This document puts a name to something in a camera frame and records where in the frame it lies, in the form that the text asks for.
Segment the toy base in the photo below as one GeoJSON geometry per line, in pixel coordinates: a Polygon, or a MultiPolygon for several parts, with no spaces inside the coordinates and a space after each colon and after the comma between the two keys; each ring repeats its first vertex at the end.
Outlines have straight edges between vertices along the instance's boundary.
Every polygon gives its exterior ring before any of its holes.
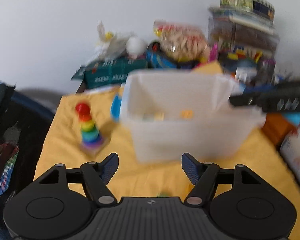
{"type": "Polygon", "coordinates": [[[109,138],[103,138],[102,141],[97,143],[82,143],[81,150],[87,155],[96,156],[109,143],[109,141],[109,138]]]}

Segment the yellow tablecloth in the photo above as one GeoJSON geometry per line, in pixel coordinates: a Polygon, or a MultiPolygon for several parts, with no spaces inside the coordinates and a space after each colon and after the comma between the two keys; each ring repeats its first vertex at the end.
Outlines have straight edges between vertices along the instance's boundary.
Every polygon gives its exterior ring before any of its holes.
{"type": "MultiPolygon", "coordinates": [[[[119,155],[119,169],[108,184],[119,200],[122,196],[157,196],[165,193],[180,196],[183,200],[191,190],[191,184],[181,168],[180,161],[140,164],[137,162],[130,133],[122,125],[112,122],[110,106],[115,91],[102,94],[70,95],[62,98],[56,116],[45,139],[37,164],[37,178],[56,163],[67,168],[78,168],[89,161],[100,162],[111,152],[119,155]],[[91,104],[91,115],[101,133],[110,138],[110,143],[96,157],[89,157],[80,150],[80,127],[74,107],[81,101],[91,104]]],[[[300,190],[293,175],[287,170],[273,145],[255,129],[235,155],[229,158],[206,158],[222,168],[233,169],[243,163],[285,195],[297,209],[297,222],[290,235],[291,240],[300,240],[300,190]]],[[[84,195],[82,186],[70,184],[70,189],[84,195]]],[[[229,185],[220,185],[217,194],[228,190],[229,185]]]]}

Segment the blue textured gripper pad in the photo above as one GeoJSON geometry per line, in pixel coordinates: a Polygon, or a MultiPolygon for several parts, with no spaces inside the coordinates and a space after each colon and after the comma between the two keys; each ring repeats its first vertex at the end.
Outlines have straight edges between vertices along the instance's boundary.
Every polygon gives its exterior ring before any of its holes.
{"type": "Polygon", "coordinates": [[[104,164],[102,174],[100,175],[100,178],[106,185],[109,183],[118,167],[119,157],[117,154],[115,154],[104,164]]]}
{"type": "Polygon", "coordinates": [[[193,185],[197,184],[198,180],[200,179],[200,176],[197,172],[197,166],[185,154],[182,155],[181,166],[191,183],[193,185]]]}

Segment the silver screw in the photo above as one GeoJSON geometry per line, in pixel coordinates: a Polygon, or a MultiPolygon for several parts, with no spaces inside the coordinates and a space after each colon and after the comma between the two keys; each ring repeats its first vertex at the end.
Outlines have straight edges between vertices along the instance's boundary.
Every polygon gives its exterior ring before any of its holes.
{"type": "Polygon", "coordinates": [[[202,203],[202,199],[199,197],[190,197],[187,199],[187,203],[190,205],[200,205],[202,203]]]}
{"type": "Polygon", "coordinates": [[[102,196],[98,199],[101,204],[111,204],[114,201],[114,198],[111,196],[102,196]]]}

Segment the black circular cover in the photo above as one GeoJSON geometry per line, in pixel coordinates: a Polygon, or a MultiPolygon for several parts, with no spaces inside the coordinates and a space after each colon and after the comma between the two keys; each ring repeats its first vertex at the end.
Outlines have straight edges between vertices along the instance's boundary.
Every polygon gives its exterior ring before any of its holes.
{"type": "Polygon", "coordinates": [[[212,200],[210,216],[230,236],[246,240],[279,239],[296,221],[294,206],[270,192],[227,191],[212,200]]]}
{"type": "Polygon", "coordinates": [[[8,229],[21,238],[56,239],[79,231],[91,216],[89,201],[71,190],[22,192],[5,210],[8,229]]]}

